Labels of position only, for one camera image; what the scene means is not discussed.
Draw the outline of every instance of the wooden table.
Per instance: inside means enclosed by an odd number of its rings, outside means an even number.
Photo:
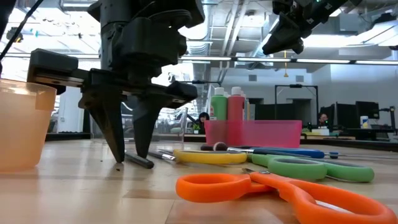
[[[198,146],[185,144],[186,149],[198,149]],[[180,145],[158,144],[156,147],[171,149]],[[398,155],[330,146],[303,147],[347,154]],[[331,179],[320,183],[375,198],[398,213],[396,160],[344,160],[373,167],[376,178],[370,184]],[[208,166],[153,161],[155,168],[147,170],[128,162],[115,164],[105,144],[90,140],[48,142],[35,170],[0,174],[0,223],[298,223],[289,204],[276,193],[212,204],[186,202],[175,194],[175,181],[181,175],[202,172],[239,174],[242,167],[262,169],[253,164]]]

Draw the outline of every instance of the cable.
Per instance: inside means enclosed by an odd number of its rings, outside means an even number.
[[[33,14],[34,11],[36,11],[36,9],[39,7],[39,5],[43,2],[43,0],[38,0],[33,6],[32,8],[29,10],[29,12],[27,12],[27,14],[25,15],[24,20],[19,24],[18,29],[15,31],[15,34],[11,37],[10,41],[7,43],[6,47],[4,48],[4,50],[1,52],[0,55],[0,61],[4,58],[4,56],[6,56],[8,50],[11,48],[12,43],[14,43],[14,41],[18,38],[18,35],[21,33],[22,28],[24,28],[25,23],[27,22],[28,18]]]

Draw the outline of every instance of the plastic cup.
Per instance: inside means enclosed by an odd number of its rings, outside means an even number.
[[[0,79],[0,172],[39,163],[56,95],[49,86]]]

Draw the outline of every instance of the ceiling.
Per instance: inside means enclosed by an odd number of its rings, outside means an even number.
[[[188,32],[181,30],[181,33],[187,34],[189,39],[188,50],[191,49],[190,52],[197,55],[220,56],[230,52],[230,55],[265,57],[261,50],[256,51],[256,49],[259,49],[261,42],[267,37],[277,19],[277,16],[272,14],[272,1],[248,1],[246,9],[242,5],[243,1],[240,0],[235,17],[231,18],[234,0],[202,0],[205,3],[207,15],[205,24],[199,28],[188,30]],[[33,3],[34,0],[19,0],[18,7],[13,10],[9,18],[7,30],[19,25],[27,8],[31,7]],[[44,0],[24,26],[22,31],[24,40],[18,44],[14,43],[9,52],[29,53],[36,48],[42,48],[61,54],[98,54],[101,45],[100,24],[85,12],[91,3],[92,1],[82,0]],[[341,10],[347,13],[341,12],[330,17],[326,24],[319,25],[314,29],[313,35],[304,40],[306,48],[300,55],[288,50],[286,53],[280,52],[271,57],[384,59],[391,55],[391,50],[386,43],[398,45],[398,22],[396,29],[391,29],[394,32],[385,35],[383,39],[379,38],[378,42],[363,40],[366,39],[367,32],[365,31],[369,29],[373,20],[382,13],[398,11],[396,0],[363,0],[355,9],[346,4]],[[232,26],[232,30],[228,41],[224,42],[228,34],[228,26]],[[0,49],[4,48],[7,41],[6,35],[4,35],[1,39]],[[207,48],[198,53],[194,49],[201,44],[200,41],[204,41]],[[270,77],[279,75],[278,71],[285,68],[284,63],[265,65],[262,68],[273,69],[273,72],[267,72]],[[191,78],[213,81],[218,78],[219,63],[201,66],[193,67]],[[226,83],[239,83],[235,74],[247,73],[245,65],[240,65],[240,70],[233,70],[235,66],[234,63],[229,65],[224,80]],[[319,65],[289,64],[289,69],[304,69],[303,73],[312,73],[318,68],[320,68]],[[264,74],[265,72],[255,69],[252,73]],[[201,86],[199,89],[201,96],[205,96],[208,92],[208,88],[205,86]],[[203,97],[200,106],[203,106],[205,101],[206,97]]]

